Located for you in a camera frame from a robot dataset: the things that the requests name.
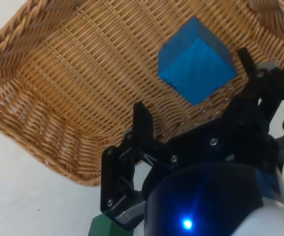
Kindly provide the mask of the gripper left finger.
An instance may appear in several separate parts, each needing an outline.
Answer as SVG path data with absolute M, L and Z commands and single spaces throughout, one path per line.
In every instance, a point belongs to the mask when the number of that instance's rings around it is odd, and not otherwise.
M 169 146 L 154 139 L 153 117 L 147 107 L 135 103 L 132 129 L 119 146 L 109 146 L 102 154 L 102 213 L 118 225 L 138 225 L 143 220 L 145 198 L 134 188 L 135 165 L 143 161 L 152 170 L 169 174 L 178 160 Z

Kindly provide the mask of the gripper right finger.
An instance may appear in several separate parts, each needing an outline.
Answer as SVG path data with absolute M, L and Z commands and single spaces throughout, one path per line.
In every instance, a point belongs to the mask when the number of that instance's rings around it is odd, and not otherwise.
M 247 48 L 237 53 L 248 82 L 231 99 L 210 135 L 216 148 L 243 139 L 248 131 L 268 134 L 269 124 L 284 100 L 284 68 L 259 69 Z

